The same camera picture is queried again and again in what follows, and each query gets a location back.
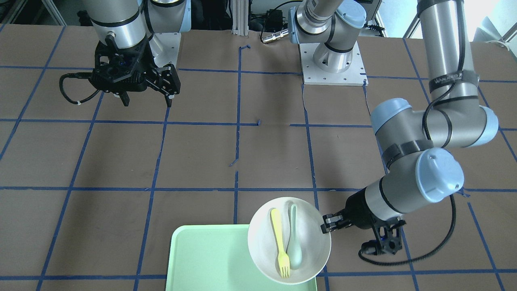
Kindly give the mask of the robot left arm silver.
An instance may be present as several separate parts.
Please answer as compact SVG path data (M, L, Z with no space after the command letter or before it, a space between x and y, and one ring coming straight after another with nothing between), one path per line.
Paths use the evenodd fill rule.
M322 218L321 233L356 226L371 229L364 254L402 249L404 214L449 197L463 187L464 173L449 152L486 144L498 132L498 118L480 105L463 0L420 0L432 102L415 111L403 98L382 102L370 114L388 173L351 195L345 208Z

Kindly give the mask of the robot right arm silver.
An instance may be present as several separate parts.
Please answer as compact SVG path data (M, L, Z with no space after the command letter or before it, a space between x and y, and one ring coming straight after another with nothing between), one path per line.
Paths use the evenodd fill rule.
M181 35L191 29L189 0L85 0L99 42L88 80L124 106L148 88L171 107L181 82L175 65Z

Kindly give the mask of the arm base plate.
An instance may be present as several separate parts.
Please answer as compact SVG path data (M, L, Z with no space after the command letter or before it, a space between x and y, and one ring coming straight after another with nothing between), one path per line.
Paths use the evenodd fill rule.
M175 32L153 34L148 39L157 67L165 67L168 64L177 66L181 37L182 33Z
M338 53L325 44L299 44L303 82L309 85L367 86L369 84L358 43Z

